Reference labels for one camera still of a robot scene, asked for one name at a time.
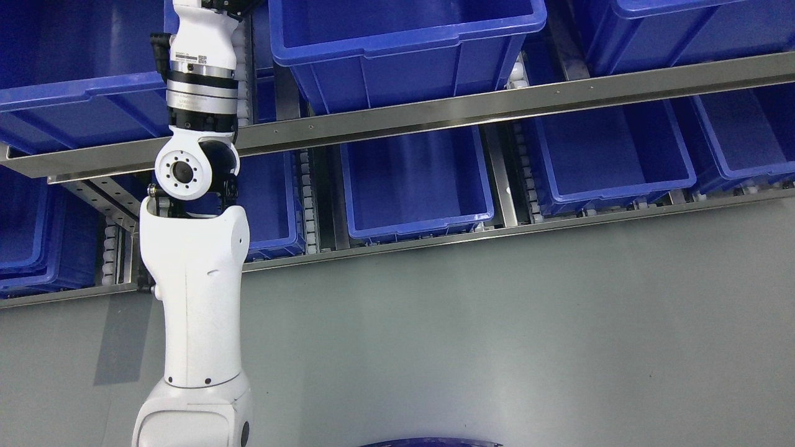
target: robotic arm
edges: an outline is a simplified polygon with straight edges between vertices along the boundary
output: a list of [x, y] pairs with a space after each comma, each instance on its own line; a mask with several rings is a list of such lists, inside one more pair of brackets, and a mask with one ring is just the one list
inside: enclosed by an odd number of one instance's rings
[[[152, 38], [173, 137], [157, 155], [140, 236], [165, 310], [165, 373], [138, 413], [133, 447], [248, 442], [253, 410], [240, 358], [240, 277], [249, 228], [235, 205], [240, 158], [231, 36], [259, 2], [174, 0], [178, 33]], [[185, 201], [207, 192], [220, 195], [220, 216], [183, 211]]]

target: blue plastic bin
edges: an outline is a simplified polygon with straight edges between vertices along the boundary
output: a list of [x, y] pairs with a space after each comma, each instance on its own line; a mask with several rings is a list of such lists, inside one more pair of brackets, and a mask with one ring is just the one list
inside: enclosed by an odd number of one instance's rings
[[0, 274], [40, 270], [49, 231], [45, 179], [29, 179], [0, 166]]
[[494, 217], [477, 127], [348, 143], [341, 154], [353, 238], [447, 235]]
[[[293, 153], [257, 155], [241, 161], [238, 205], [246, 209], [250, 229], [247, 261], [304, 253], [303, 206]], [[219, 199], [207, 194], [187, 202], [188, 212], [219, 213]]]
[[169, 133], [149, 34], [170, 0], [28, 0], [0, 14], [0, 141], [26, 154]]
[[675, 99], [673, 106], [699, 192], [795, 174], [795, 84]]
[[574, 0], [597, 76], [795, 46], [792, 0]]
[[[32, 272], [0, 274], [0, 297], [79, 289], [94, 284], [97, 249], [97, 212], [61, 187], [48, 187], [41, 199], [44, 215], [28, 207], [35, 220], [45, 222], [40, 251], [43, 263]], [[29, 204], [15, 203], [20, 209]], [[0, 235], [2, 244], [11, 243]]]
[[653, 203], [696, 174], [668, 101], [522, 121], [545, 216]]
[[542, 0], [271, 0], [273, 59], [318, 115], [493, 91]]

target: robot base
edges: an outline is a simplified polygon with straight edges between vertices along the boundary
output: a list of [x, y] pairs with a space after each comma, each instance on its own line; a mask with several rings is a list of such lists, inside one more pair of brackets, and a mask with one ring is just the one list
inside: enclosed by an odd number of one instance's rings
[[245, 447], [253, 417], [245, 373], [206, 388], [163, 379], [138, 413], [133, 447]]

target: storage rack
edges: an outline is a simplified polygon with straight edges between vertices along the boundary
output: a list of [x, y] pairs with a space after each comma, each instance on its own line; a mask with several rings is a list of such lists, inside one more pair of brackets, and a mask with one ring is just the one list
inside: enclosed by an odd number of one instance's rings
[[[241, 157], [309, 150], [312, 191], [310, 197], [304, 194], [304, 201], [313, 206], [312, 213], [305, 215], [316, 231], [316, 250], [247, 263], [243, 272], [795, 197], [791, 182], [708, 197], [692, 197], [676, 190], [658, 206], [636, 204], [626, 210], [534, 219], [533, 205], [525, 194], [522, 163], [515, 157], [510, 120], [795, 82], [795, 52], [590, 78], [569, 12], [565, 6], [555, 6], [559, 2], [548, 3], [548, 34], [566, 79], [558, 84], [307, 117], [289, 70], [274, 67], [277, 121], [240, 129], [236, 146]], [[472, 125], [480, 126], [490, 170], [496, 211], [491, 222], [472, 233], [373, 246], [348, 237], [339, 158], [329, 146]], [[127, 231], [126, 238], [118, 238], [117, 284], [0, 300], [0, 309], [137, 291], [137, 272], [142, 267], [137, 233], [140, 202], [125, 194], [110, 176], [151, 170], [157, 152], [167, 141], [154, 138], [33, 156], [22, 156], [0, 145], [0, 165], [29, 177], [47, 177], [50, 184], [63, 184]]]

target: gray floor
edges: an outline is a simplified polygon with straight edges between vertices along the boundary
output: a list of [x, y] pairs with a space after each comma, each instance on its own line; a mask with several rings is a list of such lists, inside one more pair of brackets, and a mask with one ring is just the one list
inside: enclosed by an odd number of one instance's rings
[[[793, 218], [777, 202], [247, 274], [250, 445], [795, 445]], [[0, 311], [0, 445], [128, 445], [162, 325], [136, 294]]]

